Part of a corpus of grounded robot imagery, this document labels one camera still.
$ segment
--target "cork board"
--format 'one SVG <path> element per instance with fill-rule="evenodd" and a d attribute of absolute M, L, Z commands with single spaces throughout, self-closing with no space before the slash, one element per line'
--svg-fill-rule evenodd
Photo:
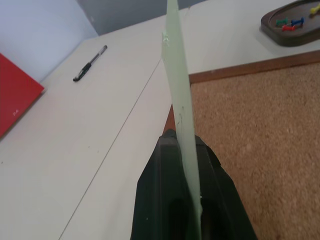
<path fill-rule="evenodd" d="M 320 239 L 320 63 L 191 85 L 195 133 L 260 240 Z"/>

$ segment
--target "red folder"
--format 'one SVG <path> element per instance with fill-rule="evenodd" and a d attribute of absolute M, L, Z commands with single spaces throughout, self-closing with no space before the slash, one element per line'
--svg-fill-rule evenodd
<path fill-rule="evenodd" d="M 0 137 L 39 97 L 43 89 L 0 53 Z"/>

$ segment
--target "desk surface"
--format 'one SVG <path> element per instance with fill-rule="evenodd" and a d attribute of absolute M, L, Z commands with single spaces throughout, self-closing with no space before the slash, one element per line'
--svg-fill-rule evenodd
<path fill-rule="evenodd" d="M 280 47 L 259 31 L 265 13 L 289 2 L 214 0 L 180 11 L 189 72 L 319 49 Z M 2 239 L 129 239 L 137 180 L 171 105 L 158 64 L 164 23 L 87 40 L 43 82 L 46 93 L 0 142 Z"/>
<path fill-rule="evenodd" d="M 46 92 L 0 142 L 0 239 L 59 239 L 159 63 L 164 23 L 89 39 L 42 83 Z"/>

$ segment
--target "pen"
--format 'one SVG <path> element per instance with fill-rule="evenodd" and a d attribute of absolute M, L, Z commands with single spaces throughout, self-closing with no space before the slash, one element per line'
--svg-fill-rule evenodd
<path fill-rule="evenodd" d="M 73 79 L 74 82 L 78 82 L 87 72 L 88 70 L 91 68 L 92 64 L 94 64 L 94 62 L 105 52 L 105 50 L 107 49 L 107 45 L 104 45 L 103 48 L 101 48 L 101 50 L 94 56 L 94 58 L 92 58 L 92 60 L 90 62 L 88 62 L 79 72 L 79 74 Z"/>

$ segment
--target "wooden frame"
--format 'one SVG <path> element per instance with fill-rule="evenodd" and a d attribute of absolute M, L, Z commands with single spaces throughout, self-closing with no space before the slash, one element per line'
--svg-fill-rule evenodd
<path fill-rule="evenodd" d="M 241 75 L 257 74 L 278 69 L 292 68 L 302 65 L 315 64 L 320 62 L 320 50 L 310 51 L 306 53 L 284 56 L 264 61 L 247 63 L 237 66 L 225 67 L 217 70 L 204 71 L 189 75 L 190 85 L 213 80 L 220 80 Z M 176 130 L 174 110 L 171 105 L 166 123 L 163 129 Z"/>

